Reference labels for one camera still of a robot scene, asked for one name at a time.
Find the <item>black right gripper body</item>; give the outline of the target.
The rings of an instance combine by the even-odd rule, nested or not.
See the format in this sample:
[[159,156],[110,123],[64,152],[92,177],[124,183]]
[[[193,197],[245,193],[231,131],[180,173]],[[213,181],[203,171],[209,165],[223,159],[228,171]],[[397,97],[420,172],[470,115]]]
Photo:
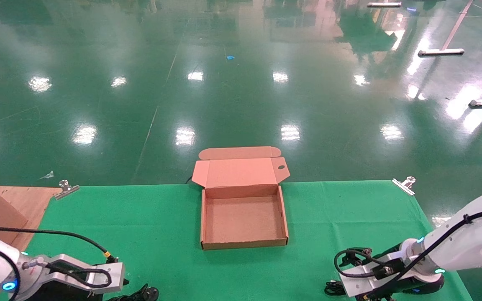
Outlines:
[[388,295],[394,293],[405,293],[408,295],[429,295],[436,293],[444,286],[444,274],[436,274],[438,277],[434,282],[425,282],[419,278],[412,276],[406,278],[402,276],[396,284],[386,290]]

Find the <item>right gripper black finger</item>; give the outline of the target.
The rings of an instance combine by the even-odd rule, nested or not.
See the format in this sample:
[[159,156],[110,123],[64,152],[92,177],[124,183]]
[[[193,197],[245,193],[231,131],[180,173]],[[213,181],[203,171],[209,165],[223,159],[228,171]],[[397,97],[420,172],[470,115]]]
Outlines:
[[346,295],[346,291],[342,282],[329,281],[326,282],[325,294],[328,296],[344,296]]

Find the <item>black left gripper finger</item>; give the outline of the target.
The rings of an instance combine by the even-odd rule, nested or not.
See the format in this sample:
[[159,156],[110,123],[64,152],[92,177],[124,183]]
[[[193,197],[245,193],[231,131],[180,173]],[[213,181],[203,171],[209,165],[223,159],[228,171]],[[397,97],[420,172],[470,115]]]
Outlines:
[[131,295],[121,295],[113,297],[108,301],[157,301],[159,290],[153,286],[145,284],[142,288]]

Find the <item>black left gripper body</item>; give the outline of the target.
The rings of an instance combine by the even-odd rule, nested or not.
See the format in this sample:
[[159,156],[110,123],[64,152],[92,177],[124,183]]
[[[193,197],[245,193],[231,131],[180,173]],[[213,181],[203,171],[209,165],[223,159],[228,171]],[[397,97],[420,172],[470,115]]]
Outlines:
[[78,289],[74,286],[60,282],[44,284],[34,295],[33,301],[102,301],[103,294],[89,295],[87,290]]

